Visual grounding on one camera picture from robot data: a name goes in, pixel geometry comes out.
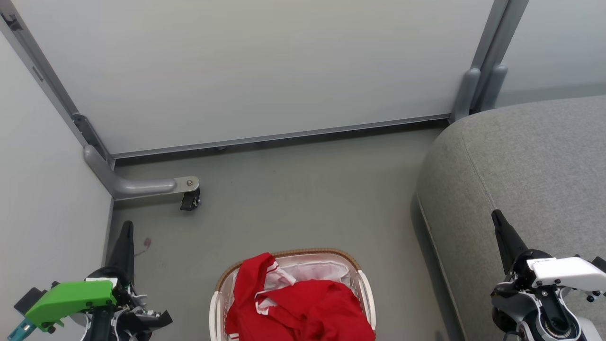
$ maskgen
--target white panel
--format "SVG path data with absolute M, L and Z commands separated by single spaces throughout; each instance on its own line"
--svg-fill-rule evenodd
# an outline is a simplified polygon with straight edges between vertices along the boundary
M 449 113 L 492 6 L 13 3 L 112 154 Z
M 605 16 L 603 0 L 530 0 L 496 105 L 605 94 Z
M 7 337 L 23 320 L 13 305 L 30 288 L 83 280 L 101 266 L 111 196 L 1 33 L 0 75 L 0 331 Z M 79 340 L 83 328 L 66 322 L 28 340 Z

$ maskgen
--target floor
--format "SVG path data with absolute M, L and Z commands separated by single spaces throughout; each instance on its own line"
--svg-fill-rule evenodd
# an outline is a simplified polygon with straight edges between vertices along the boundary
M 424 155 L 441 130 L 117 168 L 130 178 L 201 181 L 202 206 L 193 212 L 180 211 L 176 195 L 115 206 L 110 240 L 124 220 L 135 224 L 136 287 L 149 295 L 149 307 L 167 309 L 174 320 L 153 340 L 209 340 L 210 298 L 233 263 L 318 247 L 342 249 L 362 266 L 375 295 L 377 340 L 455 339 L 409 208 Z

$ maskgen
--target gray metal bracket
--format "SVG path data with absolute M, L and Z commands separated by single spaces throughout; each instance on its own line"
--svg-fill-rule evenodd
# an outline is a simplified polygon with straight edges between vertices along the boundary
M 72 121 L 82 133 L 82 136 L 86 140 L 86 143 L 95 147 L 97 152 L 99 152 L 100 156 L 105 160 L 107 164 L 112 164 L 112 156 L 109 154 L 103 142 L 99 138 L 99 135 L 93 129 L 93 126 L 90 124 L 88 118 L 86 116 L 81 115 L 79 113 L 75 113 L 72 115 Z
M 483 109 L 485 107 L 492 106 L 492 108 L 494 108 L 494 103 L 496 102 L 501 85 L 507 74 L 507 67 L 502 65 L 501 62 L 503 61 L 507 47 L 509 47 L 509 43 L 511 43 L 516 28 L 522 19 L 528 1 L 529 0 L 507 1 L 507 5 L 501 16 L 501 21 L 494 32 L 494 37 L 490 42 L 486 56 L 482 61 L 478 87 L 476 88 L 476 92 L 471 101 L 471 109 L 474 113 L 485 110 Z M 495 71 L 497 71 L 498 74 L 495 77 L 492 77 L 492 74 Z M 494 83 L 492 85 L 488 84 L 489 80 Z
M 181 177 L 153 180 L 130 180 L 115 174 L 91 145 L 84 147 L 84 160 L 115 200 L 151 197 L 162 194 L 194 192 L 200 187 L 196 177 Z
M 476 104 L 476 108 L 478 108 L 479 112 L 494 109 L 496 99 L 499 97 L 499 92 L 505 81 L 505 76 L 507 76 L 507 70 L 507 66 L 503 64 L 493 68 L 486 86 L 484 87 L 484 91 Z
M 450 118 L 448 121 L 453 124 L 455 121 L 460 120 L 463 117 L 469 116 L 471 110 L 471 100 L 473 94 L 478 86 L 480 79 L 479 69 L 469 69 L 463 74 L 463 80 L 459 87 L 459 92 L 454 100 L 453 110 L 451 111 Z

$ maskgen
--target laundry basket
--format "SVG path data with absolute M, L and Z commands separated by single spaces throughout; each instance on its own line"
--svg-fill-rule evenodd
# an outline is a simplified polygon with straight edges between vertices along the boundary
M 353 257 L 337 249 L 297 249 L 273 253 L 272 256 L 280 267 L 325 261 L 346 266 L 350 276 L 349 287 L 360 301 L 360 308 L 366 315 L 368 323 L 373 331 L 375 330 L 376 314 L 373 292 L 370 289 L 366 275 Z M 225 333 L 225 318 L 230 305 L 233 303 L 233 287 L 241 265 L 242 262 L 238 262 L 223 272 L 215 287 L 215 294 L 210 300 L 210 312 L 208 314 L 211 341 L 229 340 Z

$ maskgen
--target gray sofa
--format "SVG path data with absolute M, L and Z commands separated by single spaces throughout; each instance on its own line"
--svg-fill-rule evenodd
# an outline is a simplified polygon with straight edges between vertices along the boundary
M 521 104 L 457 121 L 435 141 L 418 200 L 468 341 L 501 340 L 489 294 L 504 278 L 491 212 L 529 248 L 606 257 L 606 96 Z M 566 299 L 606 340 L 606 300 Z

